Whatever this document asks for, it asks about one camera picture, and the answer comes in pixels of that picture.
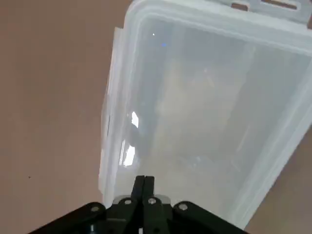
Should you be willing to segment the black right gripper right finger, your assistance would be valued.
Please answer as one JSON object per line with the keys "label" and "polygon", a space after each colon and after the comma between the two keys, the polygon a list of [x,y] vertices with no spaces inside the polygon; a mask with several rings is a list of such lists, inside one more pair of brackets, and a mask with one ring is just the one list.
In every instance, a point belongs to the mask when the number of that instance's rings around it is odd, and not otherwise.
{"label": "black right gripper right finger", "polygon": [[143,232],[145,234],[244,234],[245,231],[202,207],[181,201],[175,205],[154,194],[153,176],[142,186]]}

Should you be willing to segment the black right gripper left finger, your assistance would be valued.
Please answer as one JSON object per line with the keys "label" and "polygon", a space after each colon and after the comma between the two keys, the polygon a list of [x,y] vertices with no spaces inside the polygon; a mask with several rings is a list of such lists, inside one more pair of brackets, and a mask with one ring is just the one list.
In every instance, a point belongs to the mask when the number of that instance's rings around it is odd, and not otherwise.
{"label": "black right gripper left finger", "polygon": [[87,203],[33,231],[32,234],[123,234],[142,198],[145,176],[135,178],[130,195],[117,198],[109,208]]}

